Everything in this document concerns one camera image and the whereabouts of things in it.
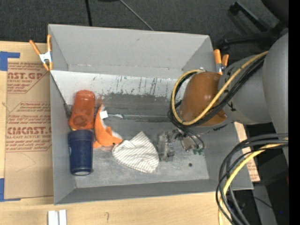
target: striped towel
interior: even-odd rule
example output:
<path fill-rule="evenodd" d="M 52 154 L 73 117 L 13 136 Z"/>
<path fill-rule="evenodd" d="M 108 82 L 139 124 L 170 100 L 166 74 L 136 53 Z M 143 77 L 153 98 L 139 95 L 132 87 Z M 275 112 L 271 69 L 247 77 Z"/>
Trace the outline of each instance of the striped towel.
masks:
<path fill-rule="evenodd" d="M 112 155 L 123 165 L 143 173 L 152 173 L 159 162 L 158 152 L 144 132 L 114 146 Z"/>

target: navy blue container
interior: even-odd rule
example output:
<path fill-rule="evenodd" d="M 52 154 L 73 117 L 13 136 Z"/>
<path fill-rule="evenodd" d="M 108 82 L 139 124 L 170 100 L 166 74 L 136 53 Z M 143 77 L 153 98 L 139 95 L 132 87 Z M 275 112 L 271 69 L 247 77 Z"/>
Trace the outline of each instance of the navy blue container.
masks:
<path fill-rule="evenodd" d="M 94 133 L 90 130 L 76 130 L 68 133 L 70 170 L 73 175 L 88 175 L 92 172 L 93 138 Z"/>

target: orange cup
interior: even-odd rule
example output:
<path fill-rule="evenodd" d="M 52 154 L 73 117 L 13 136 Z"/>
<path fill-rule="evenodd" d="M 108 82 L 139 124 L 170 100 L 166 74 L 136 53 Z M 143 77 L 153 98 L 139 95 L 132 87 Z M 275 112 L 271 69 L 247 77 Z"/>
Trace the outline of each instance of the orange cup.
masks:
<path fill-rule="evenodd" d="M 69 118 L 69 126 L 72 130 L 93 129 L 94 113 L 95 94 L 89 90 L 78 91 Z"/>

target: yellow cable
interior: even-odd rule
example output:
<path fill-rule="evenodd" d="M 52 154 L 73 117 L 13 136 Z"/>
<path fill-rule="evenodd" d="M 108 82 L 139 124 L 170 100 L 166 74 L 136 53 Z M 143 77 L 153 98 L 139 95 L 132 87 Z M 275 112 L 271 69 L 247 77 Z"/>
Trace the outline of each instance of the yellow cable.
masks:
<path fill-rule="evenodd" d="M 191 121 L 184 121 L 182 120 L 177 112 L 176 112 L 176 108 L 175 108 L 175 91 L 177 89 L 177 86 L 179 84 L 179 82 L 181 81 L 181 79 L 183 77 L 185 77 L 186 75 L 193 73 L 193 72 L 199 72 L 201 70 L 192 70 L 189 72 L 186 72 L 185 74 L 183 74 L 176 82 L 173 91 L 172 91 L 172 95 L 171 95 L 171 106 L 172 106 L 172 112 L 176 118 L 176 120 L 181 123 L 182 125 L 185 126 L 189 126 L 192 125 L 194 123 L 196 123 L 197 121 L 199 121 L 202 117 L 204 117 L 204 115 L 208 112 L 208 110 L 214 105 L 214 103 L 219 99 L 219 97 L 221 96 L 221 94 L 225 91 L 225 89 L 228 87 L 228 85 L 232 82 L 232 80 L 241 72 L 241 70 L 243 70 L 244 68 L 246 68 L 249 64 L 251 64 L 252 62 L 254 62 L 255 60 L 261 58 L 262 56 L 266 55 L 268 53 L 268 51 L 260 53 L 259 55 L 251 58 L 250 60 L 248 60 L 246 63 L 244 63 L 232 76 L 229 77 L 228 81 L 223 85 L 223 87 L 220 89 L 220 91 L 216 94 L 216 96 L 213 98 L 213 100 L 210 102 L 210 104 L 203 110 L 203 112 L 196 118 L 194 118 Z"/>
<path fill-rule="evenodd" d="M 263 147 L 261 147 L 261 149 L 269 149 L 269 148 L 274 148 L 277 146 L 282 145 L 282 143 L 276 143 L 276 144 L 267 144 Z M 259 150 L 259 151 L 254 151 L 252 153 L 250 153 L 248 156 L 246 156 L 246 158 L 241 161 L 239 163 L 239 165 L 234 169 L 234 171 L 232 172 L 232 174 L 230 175 L 230 177 L 228 178 L 228 180 L 226 181 L 224 188 L 223 188 L 223 192 L 224 194 L 227 193 L 227 190 L 230 186 L 230 184 L 232 183 L 233 179 L 235 178 L 235 176 L 238 174 L 238 172 L 242 169 L 242 167 L 252 158 L 256 157 L 258 154 L 264 152 L 265 150 Z M 220 206 L 223 206 L 223 201 L 220 199 Z M 218 210 L 218 220 L 219 220 L 219 225 L 223 225 L 223 220 L 222 220 L 222 211 L 219 209 Z"/>

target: gray bin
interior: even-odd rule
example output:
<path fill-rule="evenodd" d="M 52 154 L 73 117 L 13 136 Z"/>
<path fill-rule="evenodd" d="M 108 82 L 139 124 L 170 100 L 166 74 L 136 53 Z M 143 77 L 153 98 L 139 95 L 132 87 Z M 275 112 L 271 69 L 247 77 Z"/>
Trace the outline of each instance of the gray bin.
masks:
<path fill-rule="evenodd" d="M 78 177 L 69 171 L 70 128 L 64 107 L 73 104 L 77 91 L 91 90 L 102 98 L 110 115 L 105 124 L 113 131 L 123 139 L 143 131 L 155 143 L 159 133 L 174 129 L 167 111 L 177 79 L 199 67 L 216 71 L 209 36 L 51 24 L 49 34 L 55 204 L 215 191 L 221 162 L 238 142 L 233 124 L 218 131 L 194 128 L 203 134 L 204 154 L 175 144 L 174 160 L 160 162 L 151 174 L 125 167 L 109 151 L 96 149 L 94 172 Z M 233 186 L 252 188 L 247 169 Z"/>

